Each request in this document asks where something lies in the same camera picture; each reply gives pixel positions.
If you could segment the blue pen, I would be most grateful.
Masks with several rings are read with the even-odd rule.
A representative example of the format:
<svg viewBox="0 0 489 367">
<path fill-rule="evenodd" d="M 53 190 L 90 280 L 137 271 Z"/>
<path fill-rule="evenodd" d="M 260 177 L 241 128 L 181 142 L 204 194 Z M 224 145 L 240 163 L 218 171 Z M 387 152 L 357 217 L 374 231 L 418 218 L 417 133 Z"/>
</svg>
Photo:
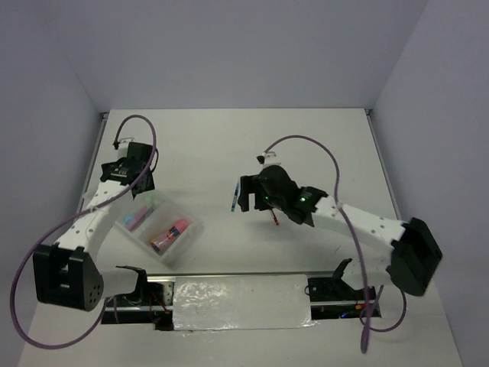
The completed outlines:
<svg viewBox="0 0 489 367">
<path fill-rule="evenodd" d="M 234 195 L 233 195 L 231 209 L 230 209 L 232 213 L 235 211 L 236 205 L 238 203 L 239 192 L 240 192 L 240 183 L 237 182 L 235 185 Z"/>
</svg>

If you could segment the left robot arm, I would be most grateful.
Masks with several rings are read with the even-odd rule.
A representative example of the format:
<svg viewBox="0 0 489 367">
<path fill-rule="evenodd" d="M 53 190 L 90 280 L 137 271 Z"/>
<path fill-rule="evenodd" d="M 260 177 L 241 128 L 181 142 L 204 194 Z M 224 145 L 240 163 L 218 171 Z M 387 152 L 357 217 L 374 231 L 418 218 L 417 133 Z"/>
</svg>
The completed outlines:
<svg viewBox="0 0 489 367">
<path fill-rule="evenodd" d="M 102 243 L 124 209 L 140 193 L 155 188 L 151 165 L 158 150 L 130 142 L 125 155 L 102 165 L 102 175 L 89 201 L 88 213 L 76 219 L 52 245 L 41 244 L 33 254 L 37 299 L 91 311 L 101 300 L 122 295 L 133 305 L 149 297 L 147 272 L 130 265 L 100 270 L 96 259 Z"/>
</svg>

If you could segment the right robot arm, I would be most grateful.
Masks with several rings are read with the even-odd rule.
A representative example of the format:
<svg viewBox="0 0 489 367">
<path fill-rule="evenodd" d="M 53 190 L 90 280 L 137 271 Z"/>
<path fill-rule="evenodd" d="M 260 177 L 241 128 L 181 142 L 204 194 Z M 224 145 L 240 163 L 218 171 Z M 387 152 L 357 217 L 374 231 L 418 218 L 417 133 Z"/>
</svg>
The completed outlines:
<svg viewBox="0 0 489 367">
<path fill-rule="evenodd" d="M 333 279 L 333 293 L 341 299 L 349 299 L 363 288 L 364 278 L 372 285 L 393 284 L 406 294 L 422 297 L 442 260 L 438 243 L 421 219 L 386 219 L 336 203 L 323 190 L 298 187 L 279 165 L 240 178 L 238 205 L 243 212 L 251 208 L 250 195 L 256 210 L 276 209 L 298 225 L 350 235 L 359 245 L 378 253 L 369 265 L 349 265 Z"/>
</svg>

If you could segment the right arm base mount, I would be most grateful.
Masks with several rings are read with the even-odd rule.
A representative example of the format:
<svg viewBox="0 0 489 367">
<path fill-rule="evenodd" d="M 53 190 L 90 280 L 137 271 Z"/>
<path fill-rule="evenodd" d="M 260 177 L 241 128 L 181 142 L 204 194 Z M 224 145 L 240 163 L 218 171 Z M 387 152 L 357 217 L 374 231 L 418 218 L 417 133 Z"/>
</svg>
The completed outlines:
<svg viewBox="0 0 489 367">
<path fill-rule="evenodd" d="M 309 297 L 313 320 L 358 318 L 366 304 L 363 290 L 356 291 L 333 277 L 307 278 L 304 293 Z"/>
</svg>

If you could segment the blue highlighter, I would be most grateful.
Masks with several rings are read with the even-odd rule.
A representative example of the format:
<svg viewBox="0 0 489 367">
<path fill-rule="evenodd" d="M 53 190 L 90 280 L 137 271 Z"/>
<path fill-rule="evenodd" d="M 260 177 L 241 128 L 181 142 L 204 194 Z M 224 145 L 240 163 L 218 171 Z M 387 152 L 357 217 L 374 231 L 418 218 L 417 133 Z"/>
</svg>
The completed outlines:
<svg viewBox="0 0 489 367">
<path fill-rule="evenodd" d="M 130 214 L 130 215 L 127 215 L 125 218 L 124 218 L 124 224 L 127 225 L 129 224 L 133 218 L 135 217 L 135 214 Z"/>
</svg>

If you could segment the green highlighter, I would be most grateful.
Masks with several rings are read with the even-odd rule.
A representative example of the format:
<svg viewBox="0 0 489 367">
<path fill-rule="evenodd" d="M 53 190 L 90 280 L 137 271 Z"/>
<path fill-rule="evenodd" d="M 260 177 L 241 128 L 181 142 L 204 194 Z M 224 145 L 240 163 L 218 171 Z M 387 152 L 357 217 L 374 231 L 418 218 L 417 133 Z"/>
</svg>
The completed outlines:
<svg viewBox="0 0 489 367">
<path fill-rule="evenodd" d="M 160 205 L 160 199 L 153 195 L 147 196 L 145 198 L 145 203 L 149 208 L 156 209 Z"/>
</svg>

